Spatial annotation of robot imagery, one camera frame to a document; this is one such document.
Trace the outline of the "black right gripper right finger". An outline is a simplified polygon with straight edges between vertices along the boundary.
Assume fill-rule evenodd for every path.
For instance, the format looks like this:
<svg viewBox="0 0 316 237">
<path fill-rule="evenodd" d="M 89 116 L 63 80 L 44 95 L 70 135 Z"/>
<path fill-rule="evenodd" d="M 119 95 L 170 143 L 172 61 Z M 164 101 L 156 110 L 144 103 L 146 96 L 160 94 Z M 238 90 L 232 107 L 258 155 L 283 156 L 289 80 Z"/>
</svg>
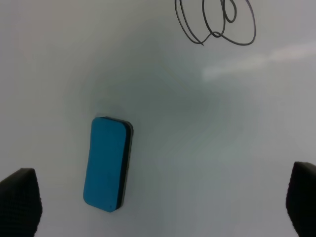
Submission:
<svg viewBox="0 0 316 237">
<path fill-rule="evenodd" d="M 286 209 L 300 237 L 316 235 L 316 166 L 295 162 L 286 195 Z"/>
</svg>

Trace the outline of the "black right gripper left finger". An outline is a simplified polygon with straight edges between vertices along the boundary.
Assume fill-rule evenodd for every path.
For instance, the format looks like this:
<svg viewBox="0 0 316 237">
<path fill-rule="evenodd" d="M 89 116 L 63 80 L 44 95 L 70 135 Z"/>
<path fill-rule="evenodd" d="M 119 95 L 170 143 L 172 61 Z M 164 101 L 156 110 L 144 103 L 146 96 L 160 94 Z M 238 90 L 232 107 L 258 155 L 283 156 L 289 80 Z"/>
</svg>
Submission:
<svg viewBox="0 0 316 237">
<path fill-rule="evenodd" d="M 42 215 L 36 172 L 21 168 L 0 182 L 0 235 L 33 237 Z"/>
</svg>

